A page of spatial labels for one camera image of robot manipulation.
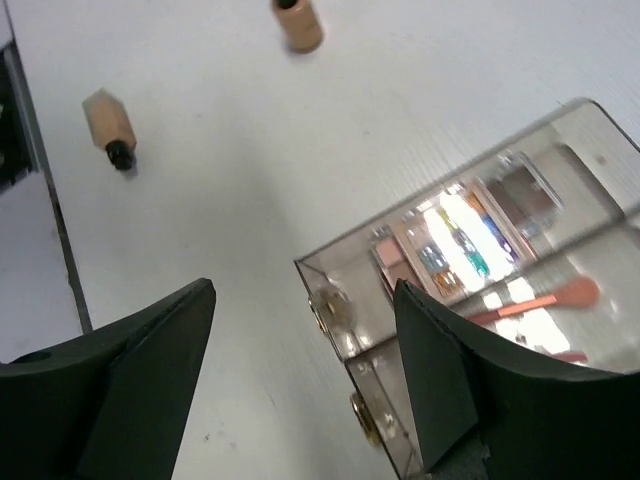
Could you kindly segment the square foundation bottle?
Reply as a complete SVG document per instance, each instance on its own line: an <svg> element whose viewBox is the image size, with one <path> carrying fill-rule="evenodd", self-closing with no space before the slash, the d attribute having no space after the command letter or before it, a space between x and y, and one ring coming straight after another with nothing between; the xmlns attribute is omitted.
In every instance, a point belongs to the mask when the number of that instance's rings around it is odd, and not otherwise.
<svg viewBox="0 0 640 480"><path fill-rule="evenodd" d="M82 102L94 145L118 171L133 168L137 138L124 104L104 88Z"/></svg>

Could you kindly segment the pink blush palette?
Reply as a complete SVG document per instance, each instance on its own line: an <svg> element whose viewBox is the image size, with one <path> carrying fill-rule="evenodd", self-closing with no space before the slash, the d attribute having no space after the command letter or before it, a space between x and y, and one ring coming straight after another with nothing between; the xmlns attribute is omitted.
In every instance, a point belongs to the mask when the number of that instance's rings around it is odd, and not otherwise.
<svg viewBox="0 0 640 480"><path fill-rule="evenodd" d="M393 296L398 280L404 280L422 287L422 283L401 249L395 236L388 230L379 229L371 236L371 253L376 262L382 281L390 297Z"/></svg>

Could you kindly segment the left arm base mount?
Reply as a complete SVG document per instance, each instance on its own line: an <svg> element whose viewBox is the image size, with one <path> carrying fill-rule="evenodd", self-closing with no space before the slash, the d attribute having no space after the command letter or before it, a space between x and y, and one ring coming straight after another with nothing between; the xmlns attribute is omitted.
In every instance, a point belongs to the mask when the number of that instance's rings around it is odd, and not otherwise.
<svg viewBox="0 0 640 480"><path fill-rule="evenodd" d="M1 2L1 192L39 170L34 115L6 1Z"/></svg>

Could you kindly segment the round foundation bottle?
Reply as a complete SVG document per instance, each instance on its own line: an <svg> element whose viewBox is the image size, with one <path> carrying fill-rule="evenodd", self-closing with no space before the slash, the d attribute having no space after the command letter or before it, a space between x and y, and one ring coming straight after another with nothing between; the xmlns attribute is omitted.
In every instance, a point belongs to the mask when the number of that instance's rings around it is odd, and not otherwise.
<svg viewBox="0 0 640 480"><path fill-rule="evenodd" d="M271 7L292 51L307 53L321 45L324 32L310 1L273 0Z"/></svg>

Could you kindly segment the colourful square eyeshadow palette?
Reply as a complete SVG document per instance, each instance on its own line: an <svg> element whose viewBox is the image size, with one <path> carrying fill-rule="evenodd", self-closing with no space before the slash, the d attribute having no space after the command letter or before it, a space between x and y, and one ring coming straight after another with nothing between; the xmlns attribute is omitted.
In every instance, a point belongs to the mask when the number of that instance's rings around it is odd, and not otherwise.
<svg viewBox="0 0 640 480"><path fill-rule="evenodd" d="M514 272L519 255L470 193L444 192L406 220L406 236L444 298L473 293Z"/></svg>

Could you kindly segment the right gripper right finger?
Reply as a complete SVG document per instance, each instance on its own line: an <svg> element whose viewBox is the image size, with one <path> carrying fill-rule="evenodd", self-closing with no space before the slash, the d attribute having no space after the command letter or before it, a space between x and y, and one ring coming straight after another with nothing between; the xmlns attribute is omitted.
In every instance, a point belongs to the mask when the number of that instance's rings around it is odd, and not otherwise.
<svg viewBox="0 0 640 480"><path fill-rule="evenodd" d="M399 281L396 330L434 479L635 479L639 376L516 345Z"/></svg>

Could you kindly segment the brown gold eyeshadow palette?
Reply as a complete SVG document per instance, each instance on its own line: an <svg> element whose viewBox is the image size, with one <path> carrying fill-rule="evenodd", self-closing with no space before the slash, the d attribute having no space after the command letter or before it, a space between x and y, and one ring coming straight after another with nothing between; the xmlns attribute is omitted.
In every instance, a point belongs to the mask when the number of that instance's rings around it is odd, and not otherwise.
<svg viewBox="0 0 640 480"><path fill-rule="evenodd" d="M501 156L481 182L527 240L549 229L563 208L559 195L524 152Z"/></svg>

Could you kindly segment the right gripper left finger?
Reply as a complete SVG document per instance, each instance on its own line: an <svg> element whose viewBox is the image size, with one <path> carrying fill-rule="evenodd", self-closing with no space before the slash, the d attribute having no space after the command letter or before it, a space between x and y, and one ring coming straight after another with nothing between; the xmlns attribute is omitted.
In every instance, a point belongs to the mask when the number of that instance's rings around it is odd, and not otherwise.
<svg viewBox="0 0 640 480"><path fill-rule="evenodd" d="M201 278L2 365L2 478L171 478L215 305Z"/></svg>

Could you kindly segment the round pink makeup brush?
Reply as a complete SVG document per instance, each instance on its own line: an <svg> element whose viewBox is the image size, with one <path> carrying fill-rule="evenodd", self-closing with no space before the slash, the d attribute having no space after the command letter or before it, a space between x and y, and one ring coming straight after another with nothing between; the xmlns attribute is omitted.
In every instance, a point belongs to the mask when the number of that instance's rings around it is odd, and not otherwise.
<svg viewBox="0 0 640 480"><path fill-rule="evenodd" d="M599 299L600 289L597 283L590 277L579 276L546 295L468 316L467 320L478 325L488 325L503 318L547 307L591 308Z"/></svg>

